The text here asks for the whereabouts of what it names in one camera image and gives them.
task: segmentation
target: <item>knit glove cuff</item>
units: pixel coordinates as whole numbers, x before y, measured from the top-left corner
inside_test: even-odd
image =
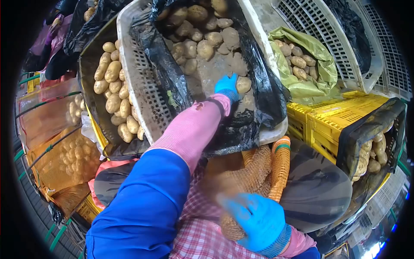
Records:
[[[217,92],[217,94],[224,94],[230,99],[230,106],[238,101],[238,94],[230,89],[222,89]]]
[[[266,256],[267,258],[274,258],[278,256],[289,242],[291,234],[291,227],[288,224],[285,224],[277,239],[270,246],[258,251],[257,253]]]

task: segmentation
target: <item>person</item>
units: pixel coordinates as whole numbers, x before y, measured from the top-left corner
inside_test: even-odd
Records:
[[[320,258],[304,232],[334,222],[346,211],[346,174],[301,141],[292,141],[291,170],[280,203],[258,194],[200,192],[198,164],[220,120],[239,100],[237,75],[225,75],[215,94],[170,123],[138,161],[102,170],[94,192],[106,207],[86,235],[88,258]],[[217,224],[229,212],[246,236],[234,242]]]
[[[80,53],[72,56],[65,54],[63,43],[73,17],[77,1],[64,0],[60,2],[60,11],[52,12],[44,21],[43,29],[30,48],[23,69],[27,72],[39,71],[46,79],[57,80],[68,70],[75,67]],[[55,19],[60,23],[52,25]]]

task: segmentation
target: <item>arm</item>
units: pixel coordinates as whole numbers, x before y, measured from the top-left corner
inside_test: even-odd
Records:
[[[218,195],[217,199],[246,232],[237,241],[241,246],[267,258],[302,258],[304,252],[305,258],[320,258],[316,242],[285,223],[283,208],[277,202],[258,194],[239,194],[232,199]]]
[[[43,47],[42,53],[38,62],[34,65],[35,71],[40,71],[45,68],[46,64],[49,61],[52,52],[52,40],[56,37],[56,34],[59,30],[59,25],[51,26],[49,32],[46,36],[45,46]]]
[[[177,235],[175,223],[188,194],[190,174],[217,129],[220,111],[225,116],[230,113],[231,95],[214,94],[211,98],[215,101],[194,103],[180,113],[141,156],[114,200],[93,221],[86,237],[88,257],[168,255]]]

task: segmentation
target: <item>yellow plastic crate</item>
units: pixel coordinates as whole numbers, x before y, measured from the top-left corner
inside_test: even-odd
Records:
[[[40,85],[40,78],[35,78],[27,82],[27,93],[34,92],[37,85]]]
[[[79,206],[76,212],[83,217],[87,222],[92,224],[95,217],[102,211],[102,209],[96,207],[94,201],[92,200],[91,194],[83,201]]]
[[[289,132],[334,164],[342,129],[388,100],[380,95],[358,91],[344,93],[343,97],[344,99],[333,99],[315,105],[287,105]]]

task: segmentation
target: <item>pink arm sleeve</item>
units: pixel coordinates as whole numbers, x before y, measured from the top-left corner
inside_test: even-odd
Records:
[[[311,247],[316,247],[316,242],[307,234],[303,234],[299,230],[292,228],[291,240],[288,248],[279,257],[292,258],[301,254]]]
[[[210,98],[219,101],[224,115],[230,114],[230,99],[224,94]],[[190,173],[200,159],[203,149],[213,138],[221,120],[217,104],[209,101],[194,103],[173,119],[164,134],[147,150],[166,149],[180,156],[188,165]]]

